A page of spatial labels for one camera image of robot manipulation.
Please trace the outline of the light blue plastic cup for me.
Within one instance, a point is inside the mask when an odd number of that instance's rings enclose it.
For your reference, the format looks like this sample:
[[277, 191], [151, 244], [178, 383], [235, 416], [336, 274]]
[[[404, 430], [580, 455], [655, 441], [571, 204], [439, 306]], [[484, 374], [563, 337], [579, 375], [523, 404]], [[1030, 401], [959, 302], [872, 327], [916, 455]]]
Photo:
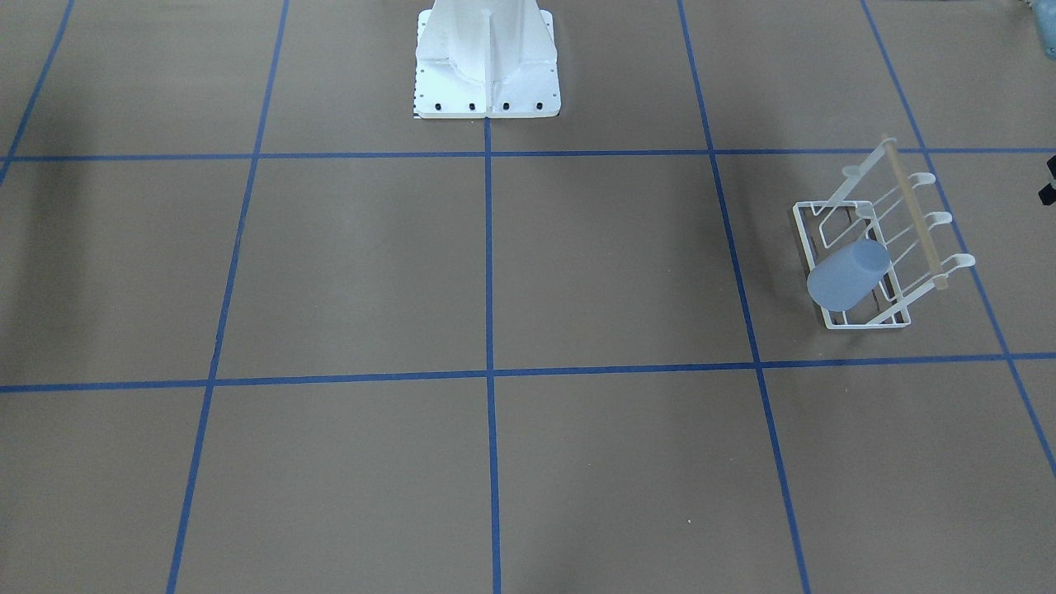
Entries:
[[861, 239], [831, 253], [808, 274], [808, 294], [818, 307], [842, 312], [855, 308], [887, 273], [891, 256], [882, 243]]

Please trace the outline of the black gripper at holder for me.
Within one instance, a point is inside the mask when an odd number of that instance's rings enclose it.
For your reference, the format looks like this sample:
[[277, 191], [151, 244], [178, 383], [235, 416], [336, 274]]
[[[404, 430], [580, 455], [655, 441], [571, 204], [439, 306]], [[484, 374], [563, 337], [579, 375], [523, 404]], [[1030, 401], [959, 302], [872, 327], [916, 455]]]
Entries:
[[1046, 184], [1039, 189], [1037, 194], [1042, 205], [1051, 206], [1056, 203], [1056, 155], [1048, 157], [1046, 169], [1049, 180], [1046, 181]]

